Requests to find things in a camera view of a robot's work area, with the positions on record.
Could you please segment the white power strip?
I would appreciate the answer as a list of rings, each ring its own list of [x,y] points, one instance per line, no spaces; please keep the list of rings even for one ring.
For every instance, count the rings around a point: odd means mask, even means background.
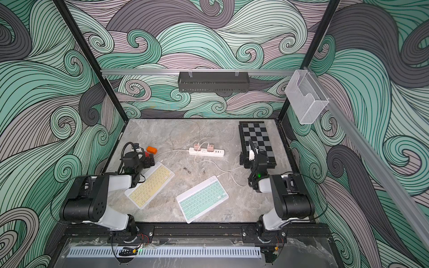
[[[205,148],[200,150],[195,150],[193,147],[188,149],[190,155],[194,156],[206,156],[206,157],[224,157],[225,151],[222,149],[214,149],[213,151],[208,151]]]

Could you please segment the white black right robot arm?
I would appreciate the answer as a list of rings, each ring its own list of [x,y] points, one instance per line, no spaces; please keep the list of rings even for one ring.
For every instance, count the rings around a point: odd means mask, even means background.
[[[256,223],[257,238],[262,243],[270,242],[272,232],[281,231],[292,222],[307,221],[315,213],[310,197],[299,191],[298,175],[291,172],[270,175],[267,160],[265,152],[249,152],[249,187],[258,193],[270,193],[273,197],[274,208],[260,216]]]

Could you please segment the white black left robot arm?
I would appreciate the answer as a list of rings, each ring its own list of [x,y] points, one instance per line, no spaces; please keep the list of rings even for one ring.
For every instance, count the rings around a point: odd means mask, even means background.
[[[115,173],[98,176],[85,175],[74,179],[59,210],[59,217],[70,223],[93,223],[104,227],[113,235],[120,236],[124,243],[133,243],[139,229],[134,216],[121,213],[107,204],[108,193],[134,189],[146,181],[144,169],[155,165],[154,154],[142,149],[139,144],[128,142],[131,151],[121,152],[120,166]]]

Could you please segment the orange small box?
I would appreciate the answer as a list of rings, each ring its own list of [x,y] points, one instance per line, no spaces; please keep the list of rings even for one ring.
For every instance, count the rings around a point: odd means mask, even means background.
[[[154,155],[156,155],[156,154],[157,154],[157,152],[158,152],[158,150],[157,150],[155,147],[148,146],[148,147],[146,148],[146,152],[148,152],[149,154],[154,154]]]

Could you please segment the black white chessboard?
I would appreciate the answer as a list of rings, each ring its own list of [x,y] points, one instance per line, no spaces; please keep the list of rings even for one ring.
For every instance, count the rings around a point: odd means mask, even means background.
[[[268,169],[273,169],[277,166],[273,147],[264,121],[240,121],[239,134],[242,147],[240,165],[243,165],[245,169],[250,169],[251,167],[249,160],[249,140],[251,140],[257,149],[266,154],[268,158]]]

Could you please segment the yellow wireless keyboard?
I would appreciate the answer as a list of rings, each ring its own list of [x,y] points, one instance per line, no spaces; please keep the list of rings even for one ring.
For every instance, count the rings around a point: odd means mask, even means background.
[[[145,181],[125,191],[125,195],[139,209],[145,208],[172,180],[175,173],[162,163],[156,163],[145,174]]]

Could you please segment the green wireless keyboard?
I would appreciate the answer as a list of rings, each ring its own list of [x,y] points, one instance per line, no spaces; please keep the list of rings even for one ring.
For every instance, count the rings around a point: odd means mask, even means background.
[[[192,223],[216,206],[228,200],[229,195],[217,176],[212,176],[176,197],[187,223]]]

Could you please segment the clear acrylic wall holder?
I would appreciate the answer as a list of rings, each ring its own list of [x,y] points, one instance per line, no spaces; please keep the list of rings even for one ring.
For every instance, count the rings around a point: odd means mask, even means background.
[[[285,93],[302,125],[313,124],[329,103],[317,75],[309,69],[296,70]]]

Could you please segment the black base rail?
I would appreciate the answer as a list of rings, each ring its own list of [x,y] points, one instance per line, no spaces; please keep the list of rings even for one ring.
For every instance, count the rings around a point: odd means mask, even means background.
[[[244,242],[268,241],[289,237],[325,237],[331,236],[326,224],[291,223],[277,231],[263,231],[255,222],[241,223],[147,223],[137,222],[137,233],[130,231],[110,231],[95,224],[76,224],[68,227],[63,236],[77,237],[114,237],[153,239],[238,239]]]

